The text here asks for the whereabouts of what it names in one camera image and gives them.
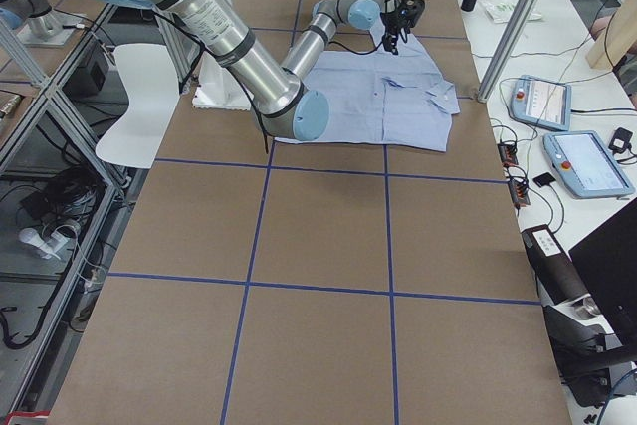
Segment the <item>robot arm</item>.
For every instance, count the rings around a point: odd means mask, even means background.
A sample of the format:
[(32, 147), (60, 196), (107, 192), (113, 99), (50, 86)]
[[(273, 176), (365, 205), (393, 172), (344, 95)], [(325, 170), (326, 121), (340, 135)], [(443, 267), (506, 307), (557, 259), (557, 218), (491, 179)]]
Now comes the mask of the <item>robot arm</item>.
[(384, 32), (378, 46), (396, 55), (398, 43), (407, 41), (424, 8), (422, 0), (322, 0), (316, 3), (312, 20), (284, 58), (283, 68), (300, 78), (306, 76), (341, 24), (368, 31), (381, 22)]
[(254, 111), (266, 134), (310, 141), (325, 131), (329, 106), (324, 94), (280, 66), (227, 0), (102, 0), (176, 15), (254, 96)]

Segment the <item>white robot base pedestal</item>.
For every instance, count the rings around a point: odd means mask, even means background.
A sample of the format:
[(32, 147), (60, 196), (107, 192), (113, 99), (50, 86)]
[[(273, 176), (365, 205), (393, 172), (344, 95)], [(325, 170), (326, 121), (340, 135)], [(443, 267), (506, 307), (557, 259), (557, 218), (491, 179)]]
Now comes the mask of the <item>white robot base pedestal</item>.
[(193, 98), (195, 108), (249, 110), (250, 102), (239, 83), (206, 54), (198, 76), (198, 87)]

